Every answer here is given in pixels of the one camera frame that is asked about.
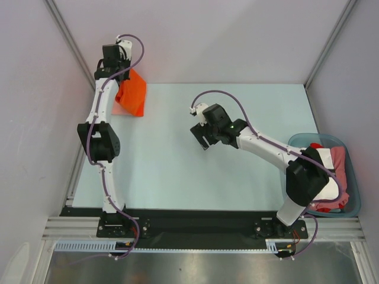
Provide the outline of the orange polo t-shirt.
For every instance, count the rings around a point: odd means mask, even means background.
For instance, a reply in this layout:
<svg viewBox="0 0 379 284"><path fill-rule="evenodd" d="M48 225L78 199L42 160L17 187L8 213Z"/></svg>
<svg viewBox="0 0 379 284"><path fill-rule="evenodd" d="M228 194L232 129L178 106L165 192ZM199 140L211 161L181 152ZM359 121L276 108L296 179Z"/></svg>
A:
<svg viewBox="0 0 379 284"><path fill-rule="evenodd" d="M143 117L146 94L146 81L134 69L131 69L129 79L120 84L115 102L128 114Z"/></svg>

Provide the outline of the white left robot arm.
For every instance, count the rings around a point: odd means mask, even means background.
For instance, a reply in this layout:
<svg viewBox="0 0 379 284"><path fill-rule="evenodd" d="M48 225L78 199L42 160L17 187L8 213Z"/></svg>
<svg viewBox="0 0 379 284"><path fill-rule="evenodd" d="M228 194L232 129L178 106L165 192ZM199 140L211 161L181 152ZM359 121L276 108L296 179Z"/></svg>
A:
<svg viewBox="0 0 379 284"><path fill-rule="evenodd" d="M96 167L99 174L103 196L102 210L106 214L117 214L125 207L122 194L116 190L114 177L121 143L110 121L119 85L129 77L129 72L120 75L118 72L130 67L131 48L130 41L121 39L102 47L103 57L94 74L94 101L86 121L77 126L89 164Z"/></svg>

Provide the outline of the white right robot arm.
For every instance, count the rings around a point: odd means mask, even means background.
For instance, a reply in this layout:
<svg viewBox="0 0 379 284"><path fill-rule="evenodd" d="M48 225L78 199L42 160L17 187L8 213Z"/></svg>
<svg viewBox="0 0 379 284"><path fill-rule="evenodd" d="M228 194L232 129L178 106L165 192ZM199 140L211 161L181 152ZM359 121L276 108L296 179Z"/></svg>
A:
<svg viewBox="0 0 379 284"><path fill-rule="evenodd" d="M221 142L255 154L285 174L287 197L276 214L273 230L279 237L288 237L294 231L294 222L330 185L331 178L326 171L331 168L324 164L320 151L272 141L254 132L245 120L232 121L219 104L200 103L190 108L190 114L198 118L190 131L204 150Z"/></svg>

